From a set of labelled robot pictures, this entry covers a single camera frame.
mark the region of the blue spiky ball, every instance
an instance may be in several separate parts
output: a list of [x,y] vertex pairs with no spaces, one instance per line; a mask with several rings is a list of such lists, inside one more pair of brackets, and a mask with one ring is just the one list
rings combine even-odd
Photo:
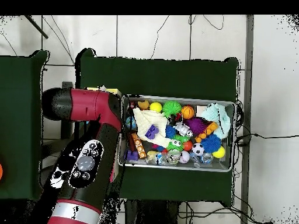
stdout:
[[213,153],[220,149],[221,140],[215,134],[211,134],[201,141],[206,153]]

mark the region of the soccer ball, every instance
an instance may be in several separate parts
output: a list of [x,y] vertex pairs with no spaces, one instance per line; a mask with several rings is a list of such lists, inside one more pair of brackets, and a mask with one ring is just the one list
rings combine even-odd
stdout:
[[203,145],[199,142],[195,143],[192,147],[192,152],[194,152],[197,156],[203,155],[204,148]]

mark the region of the control buttons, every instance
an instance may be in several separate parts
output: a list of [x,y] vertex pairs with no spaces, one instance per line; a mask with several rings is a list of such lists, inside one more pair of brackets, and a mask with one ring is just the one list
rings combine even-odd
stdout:
[[96,148],[96,145],[95,145],[94,143],[91,143],[91,144],[89,145],[89,147],[90,147],[91,149],[95,149],[95,148]]
[[90,156],[81,156],[77,161],[77,168],[82,171],[92,170],[95,166],[95,160]]
[[74,173],[72,174],[74,178],[78,178],[80,176],[80,172],[79,171],[74,171]]
[[97,150],[92,150],[91,151],[92,156],[97,156],[98,154],[99,154],[99,152]]
[[89,175],[89,173],[85,172],[83,175],[82,175],[82,178],[84,180],[88,180],[91,176]]
[[89,150],[88,150],[88,149],[84,149],[84,150],[82,151],[82,154],[83,154],[83,155],[88,155],[88,153],[89,153]]

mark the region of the purple block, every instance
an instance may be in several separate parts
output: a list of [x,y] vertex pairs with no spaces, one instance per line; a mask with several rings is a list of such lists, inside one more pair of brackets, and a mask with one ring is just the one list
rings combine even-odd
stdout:
[[138,152],[127,150],[127,160],[138,160]]
[[145,133],[145,136],[148,139],[153,140],[157,133],[159,133],[159,129],[152,124],[151,127],[148,129],[147,133]]

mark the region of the orange object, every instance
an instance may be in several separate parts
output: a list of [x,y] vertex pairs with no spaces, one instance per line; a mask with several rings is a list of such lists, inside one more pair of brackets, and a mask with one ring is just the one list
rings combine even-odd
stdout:
[[134,143],[135,143],[135,146],[136,146],[136,149],[137,149],[137,152],[139,154],[139,157],[140,158],[145,158],[147,157],[147,154],[143,148],[143,145],[141,143],[141,140],[140,138],[137,136],[136,132],[135,133],[132,133],[132,138],[134,140]]
[[3,175],[3,168],[2,168],[2,166],[0,164],[0,179],[2,178],[2,175]]
[[184,146],[184,151],[190,151],[191,148],[192,148],[192,146],[193,146],[193,144],[192,144],[192,142],[189,140],[189,141],[187,141],[187,142],[184,142],[183,146]]
[[195,141],[196,142],[201,142],[202,139],[209,136],[217,128],[218,128],[218,125],[215,122],[212,122],[211,124],[208,125],[208,127],[204,130],[203,133],[201,133],[197,137],[195,137]]
[[188,120],[194,116],[194,109],[192,106],[189,106],[189,105],[184,106],[182,108],[181,112],[182,112],[183,118],[186,120]]

